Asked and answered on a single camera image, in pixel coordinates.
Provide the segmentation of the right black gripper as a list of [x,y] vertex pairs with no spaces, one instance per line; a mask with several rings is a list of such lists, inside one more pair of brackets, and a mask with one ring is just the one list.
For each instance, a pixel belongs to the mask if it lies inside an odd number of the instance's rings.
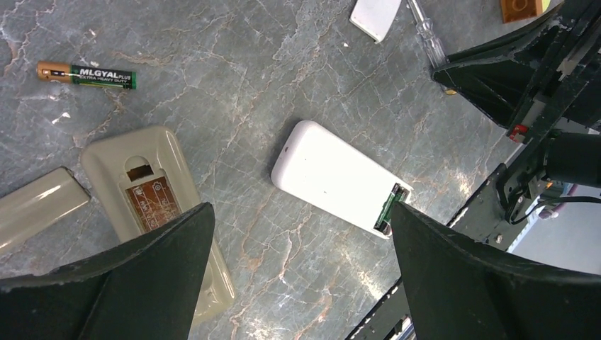
[[[511,49],[522,44],[516,60]],[[600,2],[565,1],[494,40],[448,56],[431,78],[519,143],[567,118],[600,130]]]

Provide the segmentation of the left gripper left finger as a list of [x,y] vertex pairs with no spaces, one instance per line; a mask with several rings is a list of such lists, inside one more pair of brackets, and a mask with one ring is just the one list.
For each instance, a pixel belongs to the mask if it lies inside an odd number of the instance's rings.
[[186,339],[215,228],[210,203],[108,251],[1,281],[2,339]]

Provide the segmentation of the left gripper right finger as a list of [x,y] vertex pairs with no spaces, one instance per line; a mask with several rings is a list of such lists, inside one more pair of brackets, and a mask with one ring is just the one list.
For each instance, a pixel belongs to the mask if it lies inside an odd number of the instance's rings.
[[404,203],[393,242],[419,339],[599,339],[600,277],[523,259]]

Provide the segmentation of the clear handle screwdriver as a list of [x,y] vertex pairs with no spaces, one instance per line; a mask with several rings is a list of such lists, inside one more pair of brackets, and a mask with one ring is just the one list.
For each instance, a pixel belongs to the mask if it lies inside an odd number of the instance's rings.
[[409,8],[416,21],[416,30],[422,39],[422,46],[433,69],[449,63],[441,40],[433,31],[430,18],[425,14],[418,0],[408,0]]

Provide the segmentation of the green battery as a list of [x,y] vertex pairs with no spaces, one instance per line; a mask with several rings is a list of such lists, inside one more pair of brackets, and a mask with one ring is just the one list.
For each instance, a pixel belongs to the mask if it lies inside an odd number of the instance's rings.
[[46,61],[38,62],[36,71],[38,78],[43,81],[117,89],[137,88],[137,74],[130,71]]
[[374,225],[374,229],[384,237],[390,237],[392,235],[391,209],[393,205],[399,202],[407,202],[410,198],[411,191],[411,188],[401,186],[399,183],[394,184]]

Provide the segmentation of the white battery cover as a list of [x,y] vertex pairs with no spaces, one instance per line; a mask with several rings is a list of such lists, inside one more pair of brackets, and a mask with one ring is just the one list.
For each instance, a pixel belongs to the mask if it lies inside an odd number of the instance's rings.
[[379,44],[387,36],[401,3],[401,0],[357,0],[349,21]]

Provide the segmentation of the beige battery cover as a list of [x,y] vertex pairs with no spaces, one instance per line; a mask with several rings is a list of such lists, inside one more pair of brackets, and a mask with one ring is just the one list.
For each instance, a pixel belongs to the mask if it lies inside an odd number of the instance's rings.
[[59,167],[1,198],[1,254],[86,205],[91,197]]

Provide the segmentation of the white remote control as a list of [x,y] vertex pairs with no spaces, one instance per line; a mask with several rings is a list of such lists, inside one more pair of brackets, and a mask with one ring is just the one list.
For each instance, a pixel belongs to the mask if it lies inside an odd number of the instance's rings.
[[312,120],[294,126],[271,171],[271,181],[280,190],[382,239],[391,236],[384,237],[374,225],[394,184],[412,189]]

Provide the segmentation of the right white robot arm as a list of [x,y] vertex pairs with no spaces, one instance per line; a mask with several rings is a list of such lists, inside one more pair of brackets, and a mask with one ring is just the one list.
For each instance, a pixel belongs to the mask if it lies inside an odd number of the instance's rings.
[[600,2],[564,1],[534,22],[437,67],[455,90],[525,144],[501,186],[534,178],[598,187],[600,136],[561,132],[570,120],[600,129]]

